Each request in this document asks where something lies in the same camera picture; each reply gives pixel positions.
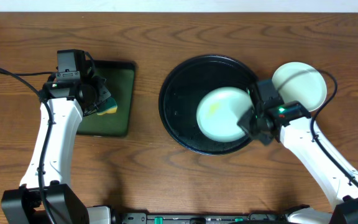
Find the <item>green and yellow sponge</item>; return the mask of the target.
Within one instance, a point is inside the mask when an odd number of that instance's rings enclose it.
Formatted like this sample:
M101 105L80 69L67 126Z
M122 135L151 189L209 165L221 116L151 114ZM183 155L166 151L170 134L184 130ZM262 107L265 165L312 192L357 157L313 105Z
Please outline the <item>green and yellow sponge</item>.
M117 111L117 103L113 97L109 97L107 100L102 102L98 109L96 110L96 114L102 116L104 114L114 114Z

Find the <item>mint green plate with stain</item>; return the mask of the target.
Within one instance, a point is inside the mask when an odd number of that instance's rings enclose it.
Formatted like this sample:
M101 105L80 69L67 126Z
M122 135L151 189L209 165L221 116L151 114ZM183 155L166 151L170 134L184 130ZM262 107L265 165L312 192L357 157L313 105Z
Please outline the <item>mint green plate with stain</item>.
M203 97L196 110L196 121L207 138L233 142L246 135L237 122L252 107L247 92L231 86L222 87Z

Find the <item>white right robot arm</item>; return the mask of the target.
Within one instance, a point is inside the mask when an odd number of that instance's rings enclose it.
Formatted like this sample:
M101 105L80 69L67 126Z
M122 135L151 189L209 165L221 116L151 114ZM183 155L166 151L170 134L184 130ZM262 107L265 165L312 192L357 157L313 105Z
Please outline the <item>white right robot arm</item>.
M294 101L263 112L247 110L237 125L253 140L268 145L273 140L289 149L318 183L332 213L307 205L284 215L288 223L358 223L358 171L312 122L310 112Z

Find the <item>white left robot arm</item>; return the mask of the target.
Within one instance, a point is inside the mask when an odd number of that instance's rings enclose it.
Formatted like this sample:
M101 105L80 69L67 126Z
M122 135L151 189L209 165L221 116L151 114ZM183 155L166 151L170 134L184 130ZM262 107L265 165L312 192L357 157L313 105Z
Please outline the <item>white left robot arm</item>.
M19 188L2 195L3 213L9 223L114 223L109 206L86 207L70 187L80 123L111 94L91 57L60 59L57 69L42 89L30 87L41 103L39 133Z

